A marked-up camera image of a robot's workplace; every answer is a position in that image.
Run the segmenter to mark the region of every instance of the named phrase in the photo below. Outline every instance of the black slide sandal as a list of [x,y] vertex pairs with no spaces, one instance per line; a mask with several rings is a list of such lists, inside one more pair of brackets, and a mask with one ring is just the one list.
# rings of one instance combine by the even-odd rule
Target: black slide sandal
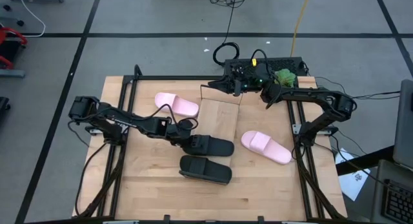
[[207,158],[182,156],[179,173],[187,178],[227,185],[232,178],[231,168],[210,161]]
[[191,136],[191,144],[183,145],[182,150],[193,156],[231,156],[234,143],[224,139],[205,135]]

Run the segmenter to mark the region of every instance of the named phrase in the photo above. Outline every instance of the keyboard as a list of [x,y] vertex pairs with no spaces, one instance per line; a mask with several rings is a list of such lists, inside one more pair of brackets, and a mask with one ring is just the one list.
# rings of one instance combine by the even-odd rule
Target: keyboard
[[386,179],[381,215],[400,224],[413,224],[413,189]]

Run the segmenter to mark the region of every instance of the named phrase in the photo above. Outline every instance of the pink slide sandal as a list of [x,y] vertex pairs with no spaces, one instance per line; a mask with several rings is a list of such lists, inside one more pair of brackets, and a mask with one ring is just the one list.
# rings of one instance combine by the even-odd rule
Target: pink slide sandal
[[266,134],[258,131],[247,131],[241,137],[241,143],[244,147],[272,161],[283,165],[290,163],[291,152]]
[[[198,115],[199,106],[193,102],[180,98],[176,94],[166,92],[158,92],[155,96],[155,104],[159,108],[164,104],[170,105],[174,114],[185,117],[196,117]],[[168,107],[163,107],[162,111],[169,112]]]

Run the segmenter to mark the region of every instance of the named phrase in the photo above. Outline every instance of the green object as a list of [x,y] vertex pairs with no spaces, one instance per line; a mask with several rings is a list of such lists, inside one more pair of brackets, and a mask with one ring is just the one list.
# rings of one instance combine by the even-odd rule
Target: green object
[[296,75],[292,72],[290,72],[289,69],[281,69],[278,72],[275,73],[279,82],[281,83],[281,86],[283,87],[294,87],[294,81],[296,80]]

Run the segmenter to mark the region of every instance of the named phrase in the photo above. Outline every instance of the gray floor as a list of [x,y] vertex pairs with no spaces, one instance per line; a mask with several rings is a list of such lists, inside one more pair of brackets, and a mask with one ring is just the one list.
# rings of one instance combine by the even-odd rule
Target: gray floor
[[[400,33],[413,33],[410,1],[384,0]],[[30,3],[28,7],[45,21],[47,33],[82,33],[93,2],[66,0],[63,4]],[[302,3],[303,0],[247,0],[234,11],[231,32],[291,33]],[[11,5],[26,26],[3,24],[22,32],[40,31],[41,26],[20,3]],[[90,32],[224,32],[229,15],[229,8],[211,5],[208,0],[101,0]],[[310,0],[299,32],[391,33],[376,0]],[[88,38],[26,221],[69,218],[72,214],[86,155],[85,146],[66,126],[66,115],[75,96],[99,97],[106,76],[131,74],[136,63],[145,75],[220,75],[223,70],[212,61],[212,52],[222,40]],[[241,58],[250,57],[257,48],[269,57],[285,57],[291,47],[290,38],[228,40],[239,44]],[[413,39],[403,42],[413,54]],[[26,70],[26,77],[0,78],[0,96],[9,97],[13,106],[0,131],[1,223],[15,220],[78,43],[79,38],[29,39],[28,48],[16,65],[17,69]],[[402,79],[412,79],[396,41],[391,38],[299,38],[295,55],[303,57],[312,76],[337,81],[354,96],[397,90]],[[218,58],[232,56],[231,50],[224,49]],[[318,82],[330,89],[340,89],[322,79]],[[393,144],[398,100],[358,104],[351,120],[337,124],[341,131],[366,152]],[[361,154],[351,141],[339,134],[337,137],[340,147]],[[373,188],[373,181],[368,180],[356,202],[346,199],[352,217],[369,216]]]

